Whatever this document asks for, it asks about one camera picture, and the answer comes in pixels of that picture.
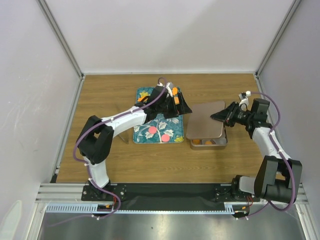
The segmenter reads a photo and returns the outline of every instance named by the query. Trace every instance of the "pink circle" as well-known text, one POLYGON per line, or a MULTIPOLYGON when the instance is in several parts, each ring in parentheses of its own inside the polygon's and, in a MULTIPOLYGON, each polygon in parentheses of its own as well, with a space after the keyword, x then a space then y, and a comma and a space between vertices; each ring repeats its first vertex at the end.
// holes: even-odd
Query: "pink circle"
POLYGON ((148 131, 151 134, 155 134, 157 132, 157 128, 155 126, 151 126, 151 127, 149 127, 148 131))
POLYGON ((161 136, 161 140, 162 140, 162 142, 167 143, 167 142, 169 142, 169 140, 170 140, 170 136, 167 135, 167 134, 163 134, 163 135, 161 136))

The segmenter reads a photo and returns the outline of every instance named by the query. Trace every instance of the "tin lid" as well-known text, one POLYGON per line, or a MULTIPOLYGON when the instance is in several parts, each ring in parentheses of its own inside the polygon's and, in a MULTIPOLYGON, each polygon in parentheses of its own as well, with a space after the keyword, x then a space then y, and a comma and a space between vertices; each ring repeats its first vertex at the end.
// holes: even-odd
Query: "tin lid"
POLYGON ((223 109, 224 101, 196 104, 191 107, 192 113, 186 128, 187 139, 218 139, 223 134, 223 122, 213 120, 210 116, 223 109))

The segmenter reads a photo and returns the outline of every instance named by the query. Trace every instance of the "white wall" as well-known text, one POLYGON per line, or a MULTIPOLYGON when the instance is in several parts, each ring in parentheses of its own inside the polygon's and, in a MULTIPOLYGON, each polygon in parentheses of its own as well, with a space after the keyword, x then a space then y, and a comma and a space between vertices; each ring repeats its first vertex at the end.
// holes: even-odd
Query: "white wall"
POLYGON ((254 72, 293 0, 47 0, 85 73, 254 72))
POLYGON ((320 224, 320 1, 304 0, 262 72, 282 111, 284 149, 303 165, 303 185, 320 224))
POLYGON ((35 0, 2 0, 0 35, 0 222, 22 200, 21 239, 55 164, 79 78, 35 0))

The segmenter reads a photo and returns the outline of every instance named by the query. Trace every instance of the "metal tin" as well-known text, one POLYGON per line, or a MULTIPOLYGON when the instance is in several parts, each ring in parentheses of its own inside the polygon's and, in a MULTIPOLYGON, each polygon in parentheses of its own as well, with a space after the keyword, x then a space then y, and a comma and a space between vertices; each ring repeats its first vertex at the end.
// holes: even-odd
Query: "metal tin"
POLYGON ((221 136, 221 138, 225 138, 225 143, 220 144, 194 144, 192 140, 190 140, 190 147, 192 150, 221 150, 225 149, 228 144, 228 137, 226 129, 224 128, 224 134, 221 136))
POLYGON ((191 107, 187 128, 187 139, 218 139, 223 135, 224 124, 213 120, 210 116, 225 109, 224 101, 196 104, 191 107))

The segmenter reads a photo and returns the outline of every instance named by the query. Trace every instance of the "white cable clip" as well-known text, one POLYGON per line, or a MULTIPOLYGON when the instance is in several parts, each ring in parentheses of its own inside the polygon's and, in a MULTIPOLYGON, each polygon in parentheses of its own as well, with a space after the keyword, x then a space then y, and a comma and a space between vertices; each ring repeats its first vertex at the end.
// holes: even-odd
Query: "white cable clip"
POLYGON ((276 136, 276 134, 275 134, 275 131, 274 131, 274 130, 273 130, 273 131, 270 131, 268 135, 271 135, 272 137, 273 137, 273 136, 276 136))
POLYGON ((166 84, 165 88, 168 90, 168 93, 169 93, 170 97, 173 97, 174 95, 173 95, 173 93, 172 93, 172 89, 170 88, 170 86, 173 87, 172 82, 168 82, 168 83, 166 84))

